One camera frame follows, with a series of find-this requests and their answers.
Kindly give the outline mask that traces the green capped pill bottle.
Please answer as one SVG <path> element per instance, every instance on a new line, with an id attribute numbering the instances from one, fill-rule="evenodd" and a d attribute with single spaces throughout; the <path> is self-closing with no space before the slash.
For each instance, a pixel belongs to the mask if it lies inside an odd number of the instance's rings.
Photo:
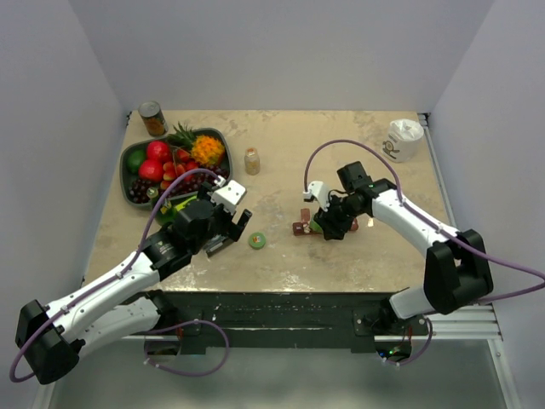
<path id="1" fill-rule="evenodd" d="M 324 231 L 323 231 L 322 227 L 316 221 L 316 216 L 317 216 L 317 214 L 314 214 L 314 215 L 311 216 L 311 219 L 310 219 L 310 221 L 308 223 L 308 228 L 309 228 L 311 233 L 323 234 Z"/>

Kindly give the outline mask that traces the red weekly pill organizer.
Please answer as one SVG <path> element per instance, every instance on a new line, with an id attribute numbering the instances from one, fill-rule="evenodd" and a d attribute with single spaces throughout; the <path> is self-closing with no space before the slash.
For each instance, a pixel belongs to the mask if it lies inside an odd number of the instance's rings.
<path id="1" fill-rule="evenodd" d="M 300 220 L 292 223 L 292 231 L 295 236 L 316 235 L 315 233 L 311 233 L 308 228 L 308 223 L 312 215 L 309 208 L 300 209 Z"/>

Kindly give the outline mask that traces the green bottle cap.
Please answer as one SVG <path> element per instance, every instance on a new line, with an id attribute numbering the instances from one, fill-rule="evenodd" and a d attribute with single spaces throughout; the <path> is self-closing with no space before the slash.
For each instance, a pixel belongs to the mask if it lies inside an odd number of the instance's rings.
<path id="1" fill-rule="evenodd" d="M 262 249 L 266 243 L 266 237 L 261 232 L 254 232 L 248 238 L 248 244 L 254 250 Z"/>

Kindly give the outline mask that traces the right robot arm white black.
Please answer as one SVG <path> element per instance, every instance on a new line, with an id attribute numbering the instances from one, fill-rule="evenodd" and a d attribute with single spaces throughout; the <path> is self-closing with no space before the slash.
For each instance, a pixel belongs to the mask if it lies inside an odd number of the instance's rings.
<path id="1" fill-rule="evenodd" d="M 415 207 L 388 179 L 373 180 L 360 162 L 337 171 L 344 195 L 335 196 L 321 181 L 311 182 L 303 197 L 317 201 L 313 220 L 327 240 L 342 240 L 361 215 L 385 223 L 425 258 L 423 283 L 390 296 L 379 314 L 381 328 L 397 335 L 410 318 L 429 312 L 450 314 L 493 290 L 482 237 L 460 232 Z"/>

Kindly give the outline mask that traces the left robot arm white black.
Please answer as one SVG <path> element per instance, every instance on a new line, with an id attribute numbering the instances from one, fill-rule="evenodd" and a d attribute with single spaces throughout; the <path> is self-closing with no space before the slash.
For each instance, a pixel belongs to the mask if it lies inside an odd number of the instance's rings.
<path id="1" fill-rule="evenodd" d="M 15 373 L 21 360 L 42 385 L 61 379 L 98 343 L 96 323 L 119 328 L 119 318 L 135 319 L 123 306 L 125 300 L 182 270 L 213 238 L 238 241 L 252 216 L 244 210 L 238 222 L 232 220 L 245 194 L 238 182 L 217 178 L 213 186 L 201 187 L 173 222 L 154 234 L 144 233 L 137 250 L 94 283 L 48 305 L 37 300 L 24 305 L 10 380 L 24 382 Z"/>

